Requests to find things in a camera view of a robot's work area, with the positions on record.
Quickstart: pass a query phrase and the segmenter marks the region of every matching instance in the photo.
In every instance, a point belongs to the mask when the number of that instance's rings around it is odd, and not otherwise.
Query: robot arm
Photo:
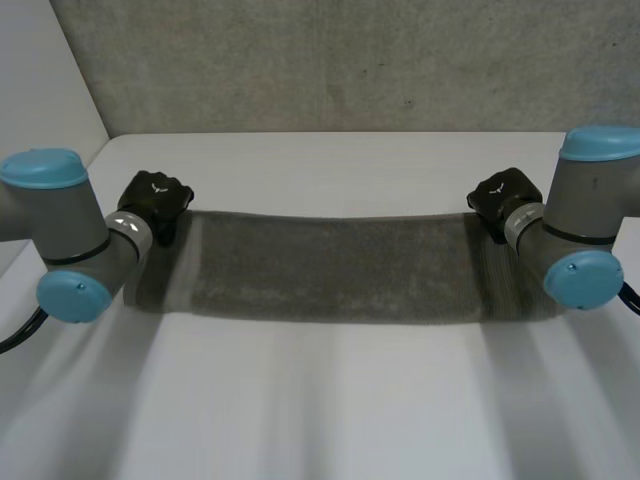
[[[33,240],[48,270],[40,306],[72,323],[102,314],[154,240],[173,240],[194,196],[175,178],[139,172],[103,218],[80,158],[64,149],[13,155],[0,180],[0,241]]]
[[[467,197],[497,243],[508,243],[558,303],[597,308],[624,285],[611,254],[622,220],[640,216],[640,129],[583,127],[560,150],[546,205],[519,170]]]

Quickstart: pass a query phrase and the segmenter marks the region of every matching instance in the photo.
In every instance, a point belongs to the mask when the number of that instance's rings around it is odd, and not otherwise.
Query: gray towel
[[[454,324],[560,313],[474,214],[313,219],[188,212],[129,304],[296,322]]]

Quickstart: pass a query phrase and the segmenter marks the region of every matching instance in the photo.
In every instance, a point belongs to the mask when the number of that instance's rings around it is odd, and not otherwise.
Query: gray wall
[[[640,124],[639,0],[52,0],[112,136]]]

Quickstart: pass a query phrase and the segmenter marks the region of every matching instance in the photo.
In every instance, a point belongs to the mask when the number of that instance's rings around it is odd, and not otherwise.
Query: black cable
[[[640,315],[640,296],[631,286],[624,282],[622,290],[618,293],[620,300],[636,315]]]
[[[47,312],[38,307],[36,311],[33,312],[33,315],[31,315],[31,318],[20,328],[20,330],[6,340],[0,342],[0,354],[8,352],[12,348],[16,348],[31,335],[36,333],[36,330],[42,326],[48,316],[49,314]]]

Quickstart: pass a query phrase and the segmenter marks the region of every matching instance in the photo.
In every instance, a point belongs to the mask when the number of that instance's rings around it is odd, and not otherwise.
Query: light blue joint cap
[[[93,322],[113,300],[100,282],[70,270],[55,270],[44,275],[36,296],[45,312],[69,323]]]
[[[89,178],[77,153],[43,148],[16,153],[0,167],[0,180],[19,188],[54,190],[79,185]]]
[[[615,298],[624,273],[616,257],[601,250],[584,250],[561,258],[547,271],[544,289],[569,308],[590,310]]]
[[[640,155],[640,128],[579,127],[564,137],[560,158],[576,162],[609,162]]]

